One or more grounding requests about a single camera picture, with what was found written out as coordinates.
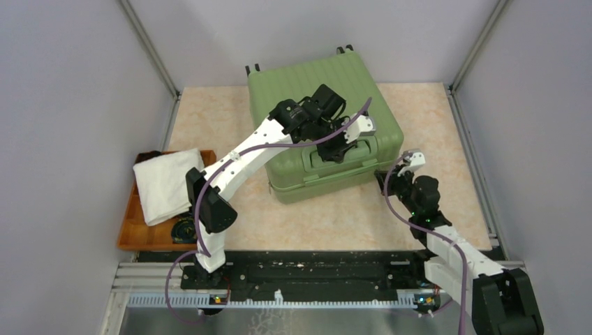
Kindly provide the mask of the green suitcase blue lining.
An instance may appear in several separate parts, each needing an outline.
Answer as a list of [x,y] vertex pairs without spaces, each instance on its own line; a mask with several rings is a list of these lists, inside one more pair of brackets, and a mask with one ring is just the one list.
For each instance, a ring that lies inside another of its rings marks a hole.
[[340,117],[353,116],[372,99],[368,113],[376,122],[376,132],[360,137],[342,163],[322,161],[315,146],[285,150],[266,163],[275,196],[284,204],[372,181],[376,170],[388,169],[399,155],[404,133],[351,45],[339,47],[337,54],[328,58],[252,72],[247,82],[255,127],[279,102],[312,96],[322,84],[346,101],[346,107],[336,111]]

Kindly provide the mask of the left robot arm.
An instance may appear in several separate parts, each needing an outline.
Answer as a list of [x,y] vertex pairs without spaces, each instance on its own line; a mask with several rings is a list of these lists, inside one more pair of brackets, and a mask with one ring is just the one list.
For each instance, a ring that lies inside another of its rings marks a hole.
[[186,173],[196,233],[197,278],[206,288],[223,282],[225,231],[237,220],[230,204],[237,189],[268,161],[289,149],[315,146],[325,160],[341,162],[367,124],[368,98],[351,116],[334,118],[346,101],[327,85],[296,101],[279,101],[260,125],[219,162]]

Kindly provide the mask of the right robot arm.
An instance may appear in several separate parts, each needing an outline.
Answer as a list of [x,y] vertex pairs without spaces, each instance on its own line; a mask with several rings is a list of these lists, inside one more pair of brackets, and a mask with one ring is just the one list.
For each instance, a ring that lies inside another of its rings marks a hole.
[[440,209],[437,179],[400,169],[374,174],[381,195],[394,196],[410,212],[410,231],[427,250],[410,267],[411,282],[444,289],[464,306],[476,334],[543,334],[528,274],[493,261],[461,237]]

